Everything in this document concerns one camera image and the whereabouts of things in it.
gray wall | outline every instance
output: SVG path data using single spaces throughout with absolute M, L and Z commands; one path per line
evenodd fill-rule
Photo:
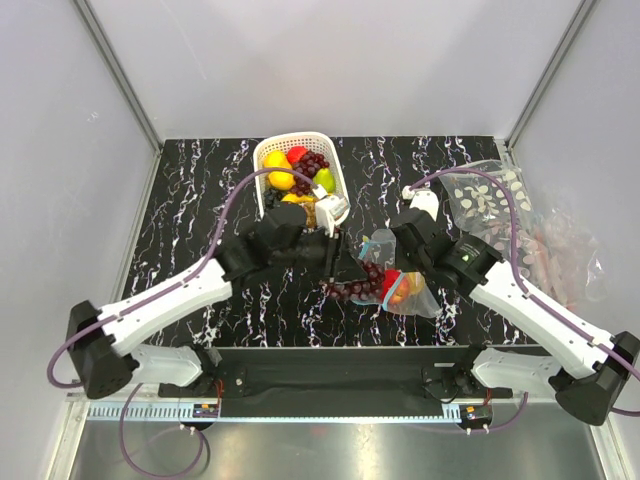
M 91 0 L 165 137 L 504 137 L 579 0 Z
M 109 300 L 152 152 L 69 0 L 0 4 L 0 478 L 31 480 L 63 405 L 47 361 L 73 304 Z
M 600 2 L 516 145 L 533 201 L 568 199 L 603 245 L 604 308 L 583 314 L 611 332 L 640 335 L 640 3 Z M 618 406 L 640 410 L 631 381 Z M 630 456 L 640 420 L 616 419 Z

fruit basket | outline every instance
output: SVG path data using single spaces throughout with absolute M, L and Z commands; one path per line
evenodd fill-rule
M 289 152 L 293 147 L 305 147 L 313 153 L 324 156 L 324 160 L 328 162 L 328 169 L 331 173 L 333 180 L 335 181 L 334 194 L 340 194 L 349 201 L 349 195 L 347 193 L 347 187 L 344 183 L 344 177 L 342 176 L 342 167 L 338 154 L 333 142 L 329 137 L 322 133 L 316 132 L 300 132 L 300 133 L 288 133 L 285 135 L 278 135 L 270 137 L 258 144 L 253 152 L 253 169 L 254 171 L 264 167 L 265 159 L 270 153 L 275 151 L 281 151 L 284 153 Z M 260 210 L 260 216 L 262 217 L 265 212 L 265 192 L 269 188 L 269 182 L 267 175 L 261 175 L 256 178 L 256 189 L 258 193 L 258 209 Z M 349 215 L 349 210 L 344 213 L 343 217 Z

lemon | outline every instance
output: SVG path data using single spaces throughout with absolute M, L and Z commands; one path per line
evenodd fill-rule
M 281 152 L 280 150 L 274 150 L 273 152 L 269 153 L 269 155 L 267 155 L 267 157 L 264 159 L 263 165 L 265 166 L 265 168 L 269 168 L 269 167 L 291 168 L 291 164 L 287 160 L 287 156 L 284 154 L 284 152 Z
M 271 172 L 269 174 L 269 183 L 273 188 L 287 191 L 296 184 L 293 174 L 287 172 Z

black table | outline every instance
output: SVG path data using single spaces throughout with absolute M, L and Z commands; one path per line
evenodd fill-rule
M 499 158 L 492 137 L 334 138 L 351 199 L 346 226 L 354 252 L 362 237 L 388 226 L 400 192 L 428 172 Z M 207 250 L 222 204 L 253 170 L 260 139 L 168 140 L 137 241 L 124 295 L 139 293 L 180 272 Z M 439 221 L 452 235 L 448 200 L 438 184 Z M 363 205 L 378 205 L 365 211 Z M 259 219 L 253 184 L 241 193 L 225 233 Z M 187 316 L 149 339 L 176 346 L 405 346 L 532 343 L 502 317 L 453 292 L 434 291 L 443 313 L 427 319 L 393 315 L 377 306 L 325 299 L 305 272 L 274 275 L 229 301 Z

plastic bag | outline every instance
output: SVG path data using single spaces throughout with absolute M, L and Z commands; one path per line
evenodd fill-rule
M 550 266 L 562 287 L 563 297 L 557 300 L 570 310 L 585 301 L 603 301 L 608 292 L 598 242 L 569 214 L 567 205 L 554 195 L 547 198 L 553 206 L 542 206 L 540 230 L 549 249 Z
M 469 163 L 473 168 L 496 179 L 509 189 L 516 204 L 518 223 L 525 229 L 534 223 L 529 194 L 513 168 L 501 160 L 482 160 Z M 454 173 L 440 177 L 449 194 L 453 222 L 460 230 L 476 235 L 496 223 L 509 224 L 509 206 L 504 194 L 487 178 L 471 173 Z
M 385 288 L 383 296 L 371 295 L 369 301 L 352 300 L 358 305 L 382 305 L 382 308 L 399 315 L 420 315 L 434 318 L 440 315 L 442 308 L 433 298 L 424 277 L 418 272 L 398 272 L 394 269 L 396 237 L 391 230 L 376 230 L 368 239 L 360 260 L 380 265 L 385 270 Z

